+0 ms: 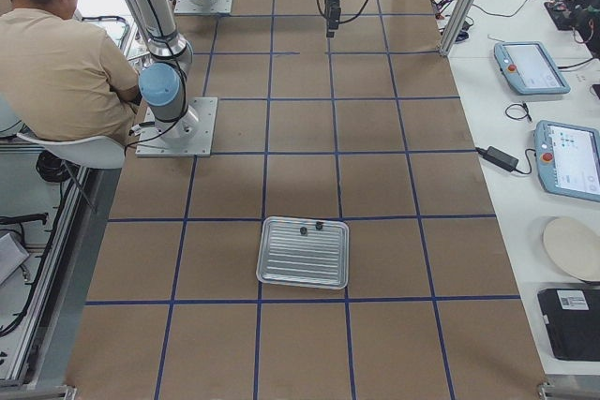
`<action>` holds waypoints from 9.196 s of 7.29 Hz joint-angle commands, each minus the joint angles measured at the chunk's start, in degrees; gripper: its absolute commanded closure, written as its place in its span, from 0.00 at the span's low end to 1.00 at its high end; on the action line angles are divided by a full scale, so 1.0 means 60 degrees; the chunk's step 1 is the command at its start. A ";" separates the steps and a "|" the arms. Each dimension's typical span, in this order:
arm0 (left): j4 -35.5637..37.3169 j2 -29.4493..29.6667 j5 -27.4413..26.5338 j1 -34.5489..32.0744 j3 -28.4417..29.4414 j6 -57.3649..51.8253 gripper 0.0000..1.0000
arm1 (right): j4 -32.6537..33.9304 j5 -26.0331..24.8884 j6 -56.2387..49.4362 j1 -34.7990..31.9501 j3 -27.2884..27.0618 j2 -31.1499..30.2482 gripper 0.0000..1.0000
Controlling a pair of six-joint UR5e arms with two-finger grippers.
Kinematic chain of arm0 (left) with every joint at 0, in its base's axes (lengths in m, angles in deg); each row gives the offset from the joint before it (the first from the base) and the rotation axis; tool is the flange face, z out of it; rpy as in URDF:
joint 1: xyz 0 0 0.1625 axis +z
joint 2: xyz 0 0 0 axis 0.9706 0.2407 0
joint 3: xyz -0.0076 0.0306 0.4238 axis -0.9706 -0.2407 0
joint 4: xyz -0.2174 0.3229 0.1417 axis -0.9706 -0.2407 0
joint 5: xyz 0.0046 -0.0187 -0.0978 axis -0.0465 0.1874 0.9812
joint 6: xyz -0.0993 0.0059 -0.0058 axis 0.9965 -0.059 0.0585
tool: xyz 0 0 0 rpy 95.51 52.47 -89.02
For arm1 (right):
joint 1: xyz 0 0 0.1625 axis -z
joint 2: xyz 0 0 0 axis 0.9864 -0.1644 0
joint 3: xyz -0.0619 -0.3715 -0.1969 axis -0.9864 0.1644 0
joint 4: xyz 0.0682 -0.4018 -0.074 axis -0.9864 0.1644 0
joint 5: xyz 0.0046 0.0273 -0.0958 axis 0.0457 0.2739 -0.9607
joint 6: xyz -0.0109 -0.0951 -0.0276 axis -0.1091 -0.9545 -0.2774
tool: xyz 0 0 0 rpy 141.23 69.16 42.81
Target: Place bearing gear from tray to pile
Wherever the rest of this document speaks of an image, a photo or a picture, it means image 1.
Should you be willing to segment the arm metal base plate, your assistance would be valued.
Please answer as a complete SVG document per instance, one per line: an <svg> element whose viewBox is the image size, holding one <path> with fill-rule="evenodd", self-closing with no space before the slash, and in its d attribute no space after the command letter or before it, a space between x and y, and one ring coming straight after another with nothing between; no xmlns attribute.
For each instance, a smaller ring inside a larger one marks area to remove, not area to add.
<svg viewBox="0 0 600 400"><path fill-rule="evenodd" d="M155 119L147 108L144 121L153 122L143 127L136 146L137 157L188 157L211 155L218 110L216 97L193 97L187 113L171 128L171 124Z"/></svg>
<svg viewBox="0 0 600 400"><path fill-rule="evenodd" d="M178 16L229 16L233 0L175 0L174 14Z"/></svg>

